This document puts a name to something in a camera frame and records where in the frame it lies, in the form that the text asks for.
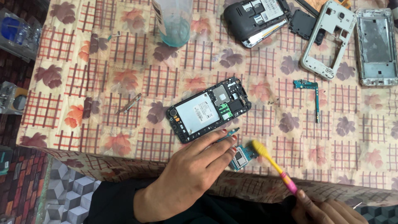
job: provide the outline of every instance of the pink toothbrush handle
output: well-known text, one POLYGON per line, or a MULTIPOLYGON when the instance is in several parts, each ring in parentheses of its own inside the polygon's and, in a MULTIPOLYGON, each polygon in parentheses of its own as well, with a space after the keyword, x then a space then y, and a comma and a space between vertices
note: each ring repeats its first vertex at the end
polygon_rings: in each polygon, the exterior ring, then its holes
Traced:
POLYGON ((285 183, 286 187, 290 190, 290 192, 293 195, 296 195, 297 187, 295 183, 290 179, 290 177, 287 176, 285 172, 282 172, 279 176, 282 178, 283 182, 285 183))

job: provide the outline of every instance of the blue liquid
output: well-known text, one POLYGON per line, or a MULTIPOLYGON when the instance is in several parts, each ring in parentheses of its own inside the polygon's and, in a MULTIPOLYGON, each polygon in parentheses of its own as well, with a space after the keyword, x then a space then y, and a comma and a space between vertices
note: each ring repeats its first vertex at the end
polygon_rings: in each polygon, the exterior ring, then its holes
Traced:
POLYGON ((164 18, 166 35, 160 32, 162 40, 171 47, 181 47, 186 44, 191 35, 191 26, 180 16, 168 16, 164 18))

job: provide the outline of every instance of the fingernail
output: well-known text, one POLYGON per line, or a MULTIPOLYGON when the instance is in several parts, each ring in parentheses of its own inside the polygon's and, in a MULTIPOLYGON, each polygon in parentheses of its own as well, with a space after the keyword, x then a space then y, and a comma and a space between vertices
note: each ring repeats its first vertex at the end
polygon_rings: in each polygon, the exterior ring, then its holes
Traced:
POLYGON ((236 148, 235 146, 232 146, 231 148, 229 148, 230 150, 232 150, 234 152, 234 154, 236 153, 236 148))
POLYGON ((304 198, 305 198, 305 193, 304 193, 304 191, 303 191, 303 190, 298 190, 298 191, 297 191, 297 196, 298 196, 299 198, 301 198, 301 199, 304 199, 304 198))

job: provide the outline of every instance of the floral tablecloth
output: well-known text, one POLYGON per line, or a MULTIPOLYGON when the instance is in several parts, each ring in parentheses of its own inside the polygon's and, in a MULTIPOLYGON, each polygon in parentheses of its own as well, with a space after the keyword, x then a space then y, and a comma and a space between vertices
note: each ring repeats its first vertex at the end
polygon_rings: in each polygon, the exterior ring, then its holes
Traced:
MULTIPOLYGON (((176 48, 162 42, 149 0, 51 1, 18 144, 101 180, 158 176, 184 147, 165 110, 236 76, 253 106, 222 128, 240 127, 239 144, 263 142, 314 197, 398 204, 397 87, 359 84, 353 36, 332 81, 300 67, 307 41, 287 26, 242 47, 222 15, 233 2, 194 0, 191 39, 176 48), (296 79, 318 82, 319 124, 315 91, 294 89, 296 79), (136 105, 115 114, 138 93, 136 105)), ((353 10, 386 7, 385 1, 351 2, 353 10)), ((289 6, 300 8, 293 0, 289 6)), ((311 55, 329 64, 335 49, 326 37, 311 55)), ((241 172, 225 171, 209 192, 277 202, 289 192, 275 177, 260 157, 241 172)))

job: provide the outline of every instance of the hand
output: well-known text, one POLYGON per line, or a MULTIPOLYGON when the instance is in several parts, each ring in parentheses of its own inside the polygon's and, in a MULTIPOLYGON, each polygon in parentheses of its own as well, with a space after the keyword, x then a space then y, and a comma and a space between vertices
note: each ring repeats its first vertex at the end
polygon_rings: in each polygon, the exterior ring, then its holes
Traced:
POLYGON ((210 132, 174 153, 159 178, 135 193, 135 218, 140 222, 161 221, 192 206, 235 156, 235 135, 207 148, 226 132, 210 132))
POLYGON ((326 199, 312 202, 303 190, 297 191, 292 216, 297 224, 367 224, 364 217, 343 202, 326 199))

